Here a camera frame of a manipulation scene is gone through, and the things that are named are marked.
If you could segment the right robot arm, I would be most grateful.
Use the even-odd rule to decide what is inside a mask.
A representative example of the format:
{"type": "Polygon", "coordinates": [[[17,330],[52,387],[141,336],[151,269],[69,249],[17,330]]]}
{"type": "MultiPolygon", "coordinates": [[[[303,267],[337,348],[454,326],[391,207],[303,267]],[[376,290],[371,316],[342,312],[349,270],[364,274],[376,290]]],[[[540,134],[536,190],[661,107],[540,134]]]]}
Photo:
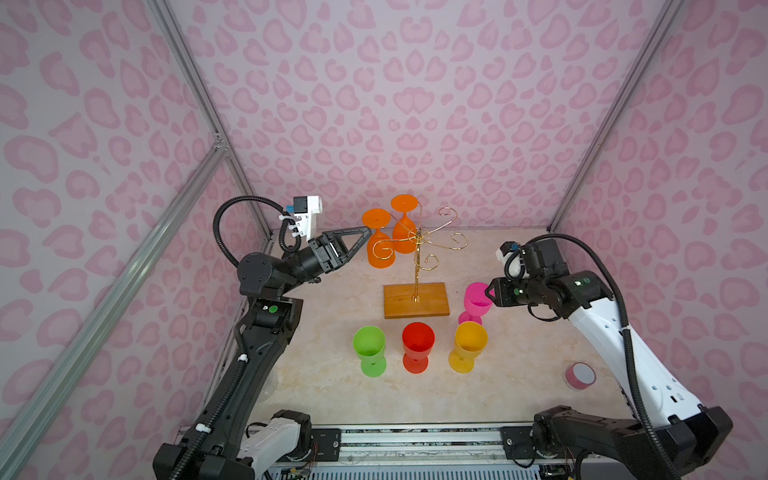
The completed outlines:
{"type": "Polygon", "coordinates": [[[613,374],[629,419],[584,414],[568,406],[537,413],[531,447],[541,457],[573,451],[573,472],[588,455],[615,460],[637,479],[679,479],[708,464],[733,429],[721,407],[707,407],[668,370],[632,327],[625,298],[599,255],[584,241],[547,233],[503,243],[503,274],[485,296],[500,308],[546,306],[550,322],[569,321],[613,374]]]}

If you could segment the red plastic wine glass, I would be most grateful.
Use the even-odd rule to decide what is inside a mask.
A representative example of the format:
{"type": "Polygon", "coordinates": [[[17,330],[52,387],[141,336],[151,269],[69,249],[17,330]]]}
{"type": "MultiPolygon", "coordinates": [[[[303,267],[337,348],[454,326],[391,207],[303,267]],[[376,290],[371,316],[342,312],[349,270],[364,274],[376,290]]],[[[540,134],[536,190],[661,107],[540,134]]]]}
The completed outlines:
{"type": "Polygon", "coordinates": [[[411,374],[423,373],[429,365],[436,336],[433,329],[423,322],[408,324],[402,332],[404,355],[402,363],[411,374]]]}

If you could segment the orange wine glass front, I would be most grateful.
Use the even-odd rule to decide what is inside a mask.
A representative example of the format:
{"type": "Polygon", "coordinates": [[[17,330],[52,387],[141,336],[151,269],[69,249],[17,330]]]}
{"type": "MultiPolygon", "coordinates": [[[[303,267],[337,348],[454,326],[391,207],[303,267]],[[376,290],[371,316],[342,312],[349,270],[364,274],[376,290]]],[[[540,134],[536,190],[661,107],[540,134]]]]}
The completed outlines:
{"type": "Polygon", "coordinates": [[[377,269],[385,269],[394,264],[396,256],[391,248],[391,238],[384,232],[389,225],[390,214],[380,208],[370,209],[362,216],[362,221],[371,231],[367,244],[369,264],[377,269]]]}

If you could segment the aluminium frame corner post right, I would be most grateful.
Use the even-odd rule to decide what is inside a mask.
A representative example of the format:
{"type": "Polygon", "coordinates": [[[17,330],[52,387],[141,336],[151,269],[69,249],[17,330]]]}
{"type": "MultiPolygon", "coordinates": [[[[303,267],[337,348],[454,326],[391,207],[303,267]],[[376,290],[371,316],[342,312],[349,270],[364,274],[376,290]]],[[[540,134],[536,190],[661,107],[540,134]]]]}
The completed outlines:
{"type": "Polygon", "coordinates": [[[625,79],[620,84],[615,98],[607,109],[605,118],[596,130],[592,142],[566,189],[553,220],[547,227],[549,233],[560,232],[564,228],[568,213],[575,205],[580,191],[586,184],[591,171],[600,160],[610,136],[619,124],[624,112],[629,108],[648,70],[654,60],[660,55],[665,42],[685,10],[686,4],[687,1],[684,0],[667,0],[662,4],[656,20],[650,28],[625,79]]]}

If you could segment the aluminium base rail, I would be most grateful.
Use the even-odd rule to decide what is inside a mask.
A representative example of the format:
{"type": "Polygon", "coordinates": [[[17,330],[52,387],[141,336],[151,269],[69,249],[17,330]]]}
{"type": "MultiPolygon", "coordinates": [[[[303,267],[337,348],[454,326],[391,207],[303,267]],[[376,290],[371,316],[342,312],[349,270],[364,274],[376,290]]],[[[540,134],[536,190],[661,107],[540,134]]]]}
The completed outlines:
{"type": "Polygon", "coordinates": [[[307,453],[264,479],[628,479],[620,463],[575,447],[535,449],[521,422],[316,425],[307,453]]]}

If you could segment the green plastic wine glass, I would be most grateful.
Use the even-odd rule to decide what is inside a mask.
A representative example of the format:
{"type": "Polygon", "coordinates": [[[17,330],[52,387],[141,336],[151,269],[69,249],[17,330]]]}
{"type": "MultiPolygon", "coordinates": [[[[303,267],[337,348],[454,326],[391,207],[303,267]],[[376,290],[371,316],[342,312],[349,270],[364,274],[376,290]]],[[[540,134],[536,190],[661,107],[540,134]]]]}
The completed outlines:
{"type": "Polygon", "coordinates": [[[353,348],[360,360],[361,370],[370,378],[381,376],[386,368],[386,335],[376,326],[364,326],[353,337],[353,348]]]}

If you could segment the gold wire glass rack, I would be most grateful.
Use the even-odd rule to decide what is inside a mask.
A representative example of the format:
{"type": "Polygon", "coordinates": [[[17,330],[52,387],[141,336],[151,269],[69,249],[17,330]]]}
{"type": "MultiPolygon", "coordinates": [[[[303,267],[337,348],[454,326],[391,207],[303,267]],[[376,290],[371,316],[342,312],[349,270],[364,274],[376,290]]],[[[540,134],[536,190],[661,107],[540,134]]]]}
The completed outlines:
{"type": "MultiPolygon", "coordinates": [[[[394,211],[392,207],[387,212],[390,214],[391,219],[390,219],[389,225],[384,229],[384,232],[390,236],[391,248],[394,250],[392,246],[393,244],[392,233],[393,233],[393,227],[397,219],[400,217],[400,214],[394,211]]],[[[434,227],[434,228],[428,228],[423,224],[422,212],[423,212],[423,206],[419,201],[418,207],[409,213],[409,217],[413,220],[413,222],[417,227],[415,236],[412,238],[412,241],[416,244],[415,252],[412,254],[400,254],[394,250],[396,259],[401,258],[405,255],[410,255],[412,257],[413,281],[409,284],[415,284],[415,285],[424,283],[421,281],[422,273],[433,271],[437,269],[440,265],[440,260],[437,257],[437,255],[433,253],[426,254],[424,252],[424,249],[426,247],[433,247],[436,249],[443,249],[443,250],[449,250],[449,251],[460,251],[468,246],[468,240],[466,236],[461,232],[451,233],[450,236],[448,237],[447,242],[441,242],[433,238],[433,236],[436,233],[439,233],[439,232],[446,233],[448,231],[448,228],[453,226],[453,224],[458,220],[459,215],[453,207],[444,205],[438,209],[438,216],[443,218],[444,222],[440,226],[434,227]]]]}

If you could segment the pink tape roll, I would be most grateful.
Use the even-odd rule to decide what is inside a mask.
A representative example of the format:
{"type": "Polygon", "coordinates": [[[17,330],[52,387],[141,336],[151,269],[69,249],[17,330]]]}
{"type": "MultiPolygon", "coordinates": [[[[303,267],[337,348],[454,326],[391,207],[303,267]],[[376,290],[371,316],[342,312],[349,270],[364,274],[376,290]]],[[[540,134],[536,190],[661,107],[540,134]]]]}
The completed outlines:
{"type": "Polygon", "coordinates": [[[564,379],[570,388],[583,391],[595,384],[597,375],[589,364],[574,362],[565,370],[564,379]]]}

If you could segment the aluminium frame corner post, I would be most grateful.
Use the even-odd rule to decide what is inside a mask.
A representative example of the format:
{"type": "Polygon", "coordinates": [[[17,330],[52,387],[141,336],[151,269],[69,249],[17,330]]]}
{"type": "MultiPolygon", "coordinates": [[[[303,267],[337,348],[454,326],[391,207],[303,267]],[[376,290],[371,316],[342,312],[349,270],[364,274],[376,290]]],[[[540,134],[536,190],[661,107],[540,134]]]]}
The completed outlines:
{"type": "Polygon", "coordinates": [[[568,213],[575,205],[580,191],[586,184],[591,171],[600,160],[610,136],[619,124],[624,112],[629,108],[648,70],[654,60],[660,55],[665,42],[685,10],[686,4],[687,1],[684,0],[667,0],[662,4],[656,20],[650,28],[625,79],[620,84],[615,98],[607,109],[605,118],[596,130],[592,142],[566,189],[553,220],[547,227],[549,233],[560,232],[564,228],[568,213]]]}
{"type": "Polygon", "coordinates": [[[246,195],[255,195],[256,192],[246,176],[245,169],[216,109],[205,79],[195,62],[189,42],[186,40],[171,3],[169,1],[149,0],[145,4],[151,11],[155,24],[165,38],[171,55],[176,60],[199,111],[214,137],[213,149],[217,151],[217,155],[229,168],[240,192],[246,195]]]}

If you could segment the aluminium diagonal frame bar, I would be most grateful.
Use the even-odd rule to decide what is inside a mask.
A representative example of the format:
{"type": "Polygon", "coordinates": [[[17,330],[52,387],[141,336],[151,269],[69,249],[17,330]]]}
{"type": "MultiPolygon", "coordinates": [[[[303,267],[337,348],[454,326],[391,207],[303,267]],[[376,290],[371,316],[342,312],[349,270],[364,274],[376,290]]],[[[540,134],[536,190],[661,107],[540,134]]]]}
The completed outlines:
{"type": "Polygon", "coordinates": [[[3,479],[17,478],[27,464],[228,153],[226,144],[211,147],[202,164],[161,215],[121,275],[101,297],[84,326],[21,409],[2,438],[3,479]]]}

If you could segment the yellow plastic wine glass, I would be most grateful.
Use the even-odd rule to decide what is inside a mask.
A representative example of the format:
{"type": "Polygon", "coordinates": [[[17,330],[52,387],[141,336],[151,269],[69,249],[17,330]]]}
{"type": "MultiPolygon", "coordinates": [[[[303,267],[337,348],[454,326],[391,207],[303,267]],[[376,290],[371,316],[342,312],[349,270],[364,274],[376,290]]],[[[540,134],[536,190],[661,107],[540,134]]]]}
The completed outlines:
{"type": "Polygon", "coordinates": [[[453,350],[448,357],[449,366],[460,374],[471,372],[476,358],[487,343],[488,333],[482,325],[471,321],[460,324],[455,332],[453,350]]]}

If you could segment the pink plastic wine glass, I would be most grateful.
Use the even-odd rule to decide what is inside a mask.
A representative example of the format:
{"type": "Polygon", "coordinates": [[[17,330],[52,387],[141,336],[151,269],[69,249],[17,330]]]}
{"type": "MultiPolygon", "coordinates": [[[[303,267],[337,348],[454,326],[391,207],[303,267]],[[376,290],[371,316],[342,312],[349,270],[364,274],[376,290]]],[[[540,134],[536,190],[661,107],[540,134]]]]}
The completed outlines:
{"type": "Polygon", "coordinates": [[[493,306],[493,302],[485,294],[487,288],[488,285],[482,282],[474,282],[466,288],[463,301],[464,311],[459,315],[459,324],[467,322],[483,324],[482,317],[493,306]]]}

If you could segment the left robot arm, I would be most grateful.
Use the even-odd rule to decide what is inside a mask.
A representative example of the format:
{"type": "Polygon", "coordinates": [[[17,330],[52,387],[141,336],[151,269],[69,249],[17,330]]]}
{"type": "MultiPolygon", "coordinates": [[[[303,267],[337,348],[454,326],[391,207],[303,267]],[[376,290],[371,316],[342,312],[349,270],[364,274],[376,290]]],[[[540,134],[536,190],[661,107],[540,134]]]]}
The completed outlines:
{"type": "Polygon", "coordinates": [[[237,259],[223,240],[220,223],[230,207],[243,202],[277,210],[283,231],[296,223],[275,201],[253,195],[231,198],[214,214],[214,239],[236,269],[247,311],[233,328],[233,359],[195,423],[178,443],[164,443],[155,454],[152,468],[158,479],[259,479],[283,457],[312,462],[317,453],[309,415],[281,410],[253,435],[247,432],[248,418],[300,323],[303,302],[289,292],[342,268],[365,247],[372,231],[367,226],[331,230],[296,243],[282,258],[255,252],[237,259]]]}

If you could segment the orange wine glass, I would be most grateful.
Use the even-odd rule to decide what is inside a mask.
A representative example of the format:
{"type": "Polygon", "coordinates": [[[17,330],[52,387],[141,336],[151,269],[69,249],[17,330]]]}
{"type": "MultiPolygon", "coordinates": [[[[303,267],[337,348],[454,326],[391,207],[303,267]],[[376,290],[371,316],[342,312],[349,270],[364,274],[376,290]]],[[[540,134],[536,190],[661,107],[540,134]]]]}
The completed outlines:
{"type": "Polygon", "coordinates": [[[377,269],[385,269],[394,264],[396,256],[391,248],[391,238],[384,232],[389,225],[390,214],[380,208],[370,209],[362,216],[362,221],[371,231],[367,244],[369,264],[377,269]]]}
{"type": "Polygon", "coordinates": [[[412,254],[416,250],[416,244],[412,241],[417,227],[409,217],[409,213],[419,205],[416,197],[410,194],[401,194],[391,200],[391,207],[400,214],[392,233],[393,248],[400,254],[412,254]]]}

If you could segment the aluminium frame corner post left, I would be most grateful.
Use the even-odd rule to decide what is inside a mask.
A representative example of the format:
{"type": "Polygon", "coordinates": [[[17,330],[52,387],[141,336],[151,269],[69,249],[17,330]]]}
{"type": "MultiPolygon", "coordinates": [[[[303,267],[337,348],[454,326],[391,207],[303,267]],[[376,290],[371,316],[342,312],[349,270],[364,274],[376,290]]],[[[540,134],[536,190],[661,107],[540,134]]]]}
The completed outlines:
{"type": "Polygon", "coordinates": [[[186,40],[171,3],[169,1],[149,0],[145,4],[151,11],[155,24],[165,38],[171,55],[176,60],[199,111],[214,137],[213,149],[217,151],[217,155],[229,168],[240,192],[246,195],[255,195],[256,192],[246,176],[245,169],[216,109],[205,79],[195,62],[189,42],[186,40]]]}

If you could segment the clear tape roll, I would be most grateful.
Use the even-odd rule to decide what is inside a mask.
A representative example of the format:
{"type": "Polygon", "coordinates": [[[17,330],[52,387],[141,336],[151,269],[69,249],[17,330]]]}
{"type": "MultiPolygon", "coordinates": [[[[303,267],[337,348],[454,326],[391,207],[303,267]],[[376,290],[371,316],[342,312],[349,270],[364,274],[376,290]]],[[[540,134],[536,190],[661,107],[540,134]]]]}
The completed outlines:
{"type": "Polygon", "coordinates": [[[267,401],[270,397],[272,397],[277,390],[277,387],[279,386],[279,375],[276,372],[271,372],[261,391],[258,396],[258,402],[264,402],[267,401]]]}

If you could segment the wooden rack base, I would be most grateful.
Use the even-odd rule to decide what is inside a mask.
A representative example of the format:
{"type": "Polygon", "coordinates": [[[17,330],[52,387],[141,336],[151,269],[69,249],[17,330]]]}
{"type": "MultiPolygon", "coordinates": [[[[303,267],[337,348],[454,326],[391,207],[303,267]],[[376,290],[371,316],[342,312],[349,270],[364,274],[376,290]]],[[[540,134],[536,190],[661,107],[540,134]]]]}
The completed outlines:
{"type": "Polygon", "coordinates": [[[385,285],[386,319],[449,316],[450,306],[443,282],[385,285]]]}

